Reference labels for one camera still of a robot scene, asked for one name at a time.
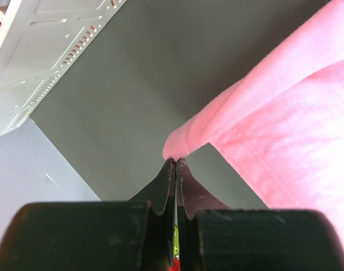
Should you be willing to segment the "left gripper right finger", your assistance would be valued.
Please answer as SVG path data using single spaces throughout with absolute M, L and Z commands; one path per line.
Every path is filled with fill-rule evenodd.
M 311 209 L 231 209 L 176 164 L 181 270 L 344 270 L 336 231 Z

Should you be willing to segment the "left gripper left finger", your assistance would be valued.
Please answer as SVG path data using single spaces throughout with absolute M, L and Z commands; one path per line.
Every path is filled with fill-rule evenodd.
M 0 270 L 169 270 L 175 161 L 133 198 L 21 207 L 0 242 Z

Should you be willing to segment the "pink t-shirt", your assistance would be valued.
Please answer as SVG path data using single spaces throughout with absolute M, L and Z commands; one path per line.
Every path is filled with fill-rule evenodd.
M 321 211 L 344 248 L 344 1 L 330 1 L 173 131 L 163 157 L 211 144 L 270 208 Z

